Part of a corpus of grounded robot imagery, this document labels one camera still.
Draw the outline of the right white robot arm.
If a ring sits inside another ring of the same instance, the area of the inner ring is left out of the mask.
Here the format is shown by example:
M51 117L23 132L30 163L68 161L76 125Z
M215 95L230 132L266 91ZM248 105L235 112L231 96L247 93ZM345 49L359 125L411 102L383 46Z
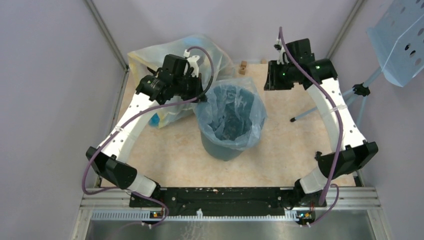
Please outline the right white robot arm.
M299 206L322 204L332 180L363 168L378 152L354 122L340 91L338 73L330 59L317 60L307 38L283 43L278 37L274 48L278 59L268 62L266 91L303 86L315 103L330 140L331 153L317 152L317 167L294 183L292 201Z

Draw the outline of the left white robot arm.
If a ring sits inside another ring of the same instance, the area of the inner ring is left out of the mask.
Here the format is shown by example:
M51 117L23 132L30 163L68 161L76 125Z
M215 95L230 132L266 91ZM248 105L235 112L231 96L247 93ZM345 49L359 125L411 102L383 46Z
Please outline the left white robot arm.
M181 104L204 101L200 56L167 54L157 70L150 70L135 89L132 100L114 129L98 147L89 147L86 157L93 170L116 188L137 192L149 207L160 202L158 183L138 173L127 162L130 153L152 116L163 107L171 107L171 99Z

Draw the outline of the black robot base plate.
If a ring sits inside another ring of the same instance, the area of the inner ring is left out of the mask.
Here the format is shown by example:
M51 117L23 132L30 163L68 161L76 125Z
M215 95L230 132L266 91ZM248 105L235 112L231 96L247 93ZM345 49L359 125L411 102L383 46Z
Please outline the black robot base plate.
M169 209L169 216L206 217L282 216L295 207L319 206L322 192L306 194L295 187L167 187L153 192L151 199L131 194L131 208Z

